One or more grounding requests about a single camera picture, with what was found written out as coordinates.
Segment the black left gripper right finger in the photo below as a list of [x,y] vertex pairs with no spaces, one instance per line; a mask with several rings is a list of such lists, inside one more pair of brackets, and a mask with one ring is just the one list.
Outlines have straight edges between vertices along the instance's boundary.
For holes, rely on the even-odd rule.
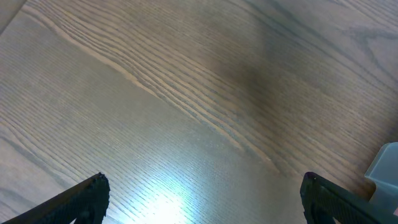
[[395,224],[397,216],[377,208],[322,176],[307,172],[300,187],[308,224]]

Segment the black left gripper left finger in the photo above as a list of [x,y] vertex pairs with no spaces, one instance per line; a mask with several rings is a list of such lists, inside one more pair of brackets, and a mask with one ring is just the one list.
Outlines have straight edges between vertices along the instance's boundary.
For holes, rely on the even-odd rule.
[[109,193],[108,179],[98,173],[4,224],[102,224]]

